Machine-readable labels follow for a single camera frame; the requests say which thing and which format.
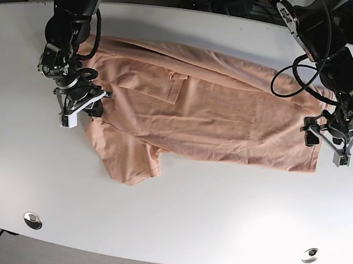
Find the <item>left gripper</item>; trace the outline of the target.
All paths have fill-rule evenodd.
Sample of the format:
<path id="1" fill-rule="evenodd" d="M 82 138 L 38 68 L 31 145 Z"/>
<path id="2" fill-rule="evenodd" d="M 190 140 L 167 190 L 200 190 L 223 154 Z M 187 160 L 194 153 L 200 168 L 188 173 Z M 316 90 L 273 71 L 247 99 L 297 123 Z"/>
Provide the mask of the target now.
<path id="1" fill-rule="evenodd" d="M 322 111 L 319 116 L 305 117 L 301 131 L 306 146 L 314 147 L 320 141 L 334 152 L 350 152 L 353 147 L 353 96 L 339 93 L 334 111 Z"/>

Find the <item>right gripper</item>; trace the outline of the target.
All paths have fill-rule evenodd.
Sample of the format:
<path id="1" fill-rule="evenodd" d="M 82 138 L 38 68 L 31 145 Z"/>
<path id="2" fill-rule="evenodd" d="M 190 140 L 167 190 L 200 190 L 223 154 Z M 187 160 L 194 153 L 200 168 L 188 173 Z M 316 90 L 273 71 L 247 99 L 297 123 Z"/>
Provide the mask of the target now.
<path id="1" fill-rule="evenodd" d="M 83 68 L 75 57 L 67 59 L 63 51 L 53 44 L 46 44 L 37 70 L 55 81 L 54 94 L 58 98 L 61 115 L 83 111 L 90 117 L 101 117 L 102 99 L 112 97 L 112 93 L 93 84 L 98 77 L 95 69 Z"/>

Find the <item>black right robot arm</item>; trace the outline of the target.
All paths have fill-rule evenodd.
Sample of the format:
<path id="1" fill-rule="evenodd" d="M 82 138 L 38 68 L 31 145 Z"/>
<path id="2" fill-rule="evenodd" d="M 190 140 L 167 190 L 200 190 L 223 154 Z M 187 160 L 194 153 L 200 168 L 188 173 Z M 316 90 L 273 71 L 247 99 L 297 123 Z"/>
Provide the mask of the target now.
<path id="1" fill-rule="evenodd" d="M 54 14 L 45 28 L 46 45 L 38 71 L 55 81 L 63 126 L 84 111 L 101 117 L 102 98 L 110 97 L 93 84 L 97 71 L 84 68 L 83 61 L 95 56 L 101 39 L 102 0 L 54 0 Z"/>

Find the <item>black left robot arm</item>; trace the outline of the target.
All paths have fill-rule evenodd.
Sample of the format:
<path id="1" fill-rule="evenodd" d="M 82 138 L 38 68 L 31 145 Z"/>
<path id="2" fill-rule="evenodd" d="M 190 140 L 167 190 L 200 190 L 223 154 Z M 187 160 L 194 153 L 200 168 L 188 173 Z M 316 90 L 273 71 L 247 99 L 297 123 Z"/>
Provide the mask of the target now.
<path id="1" fill-rule="evenodd" d="M 308 92 L 318 101 L 332 105 L 334 112 L 305 117 L 302 131 L 308 147 L 324 141 L 334 151 L 334 163 L 350 163 L 353 146 L 353 56 L 347 47 L 342 28 L 332 18 L 332 9 L 338 0 L 277 0 L 276 7 L 293 38 L 304 50 L 289 69 L 299 84 L 299 92 Z M 316 71 L 314 79 L 331 90 L 335 100 L 312 90 L 310 83 L 302 82 L 298 69 L 309 59 Z"/>

